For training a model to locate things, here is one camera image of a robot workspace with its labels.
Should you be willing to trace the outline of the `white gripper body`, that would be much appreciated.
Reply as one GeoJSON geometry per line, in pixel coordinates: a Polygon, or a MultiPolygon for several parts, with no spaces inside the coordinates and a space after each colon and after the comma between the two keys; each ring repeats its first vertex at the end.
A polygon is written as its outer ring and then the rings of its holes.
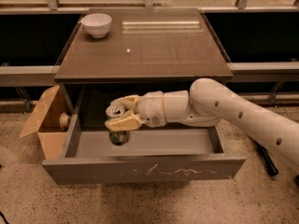
{"type": "Polygon", "coordinates": [[[164,94],[161,91],[148,92],[139,96],[135,112],[145,125],[155,128],[166,124],[164,117],[164,94]]]}

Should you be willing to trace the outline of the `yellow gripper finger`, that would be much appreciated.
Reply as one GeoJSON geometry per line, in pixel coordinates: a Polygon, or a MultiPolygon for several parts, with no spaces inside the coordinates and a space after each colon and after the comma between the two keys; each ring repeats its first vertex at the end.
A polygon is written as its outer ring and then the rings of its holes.
{"type": "Polygon", "coordinates": [[[137,102],[139,100],[138,95],[128,95],[118,99],[113,100],[111,105],[122,105],[127,110],[135,110],[137,106],[137,102]]]}
{"type": "Polygon", "coordinates": [[[114,114],[111,110],[107,111],[106,127],[112,132],[133,131],[139,129],[145,121],[132,109],[120,114],[114,114]]]}

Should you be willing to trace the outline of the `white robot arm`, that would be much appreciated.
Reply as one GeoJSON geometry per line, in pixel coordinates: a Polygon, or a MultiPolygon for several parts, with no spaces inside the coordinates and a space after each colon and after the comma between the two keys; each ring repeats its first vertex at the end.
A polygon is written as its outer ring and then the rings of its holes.
{"type": "Polygon", "coordinates": [[[299,172],[299,123],[260,107],[210,78],[195,80],[188,91],[149,92],[113,100],[106,110],[112,132],[146,125],[181,123],[211,127],[225,119],[299,172]]]}

